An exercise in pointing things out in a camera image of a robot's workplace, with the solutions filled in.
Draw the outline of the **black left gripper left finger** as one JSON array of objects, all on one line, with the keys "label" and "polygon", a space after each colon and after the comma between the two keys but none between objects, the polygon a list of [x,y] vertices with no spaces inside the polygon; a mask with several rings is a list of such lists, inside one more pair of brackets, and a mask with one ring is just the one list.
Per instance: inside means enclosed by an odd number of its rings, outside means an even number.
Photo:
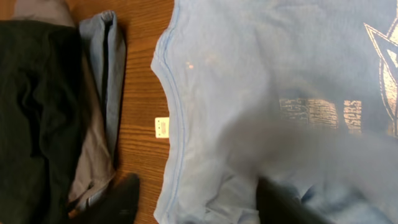
[{"label": "black left gripper left finger", "polygon": [[133,224],[139,204],[140,180],[129,174],[92,207],[70,219],[70,224]]}]

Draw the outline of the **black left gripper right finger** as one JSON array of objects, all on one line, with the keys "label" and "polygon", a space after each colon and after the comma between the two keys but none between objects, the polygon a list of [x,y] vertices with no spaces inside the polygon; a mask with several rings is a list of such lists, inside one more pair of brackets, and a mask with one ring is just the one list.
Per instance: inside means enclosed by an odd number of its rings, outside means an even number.
[{"label": "black left gripper right finger", "polygon": [[256,208],[260,224],[327,224],[321,216],[305,208],[299,198],[287,188],[267,178],[259,178],[256,189]]}]

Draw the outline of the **light blue printed t-shirt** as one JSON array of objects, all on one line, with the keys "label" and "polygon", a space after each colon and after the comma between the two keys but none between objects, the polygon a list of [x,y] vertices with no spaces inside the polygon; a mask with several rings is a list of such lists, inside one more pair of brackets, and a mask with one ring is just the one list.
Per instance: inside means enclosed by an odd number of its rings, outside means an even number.
[{"label": "light blue printed t-shirt", "polygon": [[258,179],[328,223],[397,222],[397,1],[178,0],[159,223],[260,223]]}]

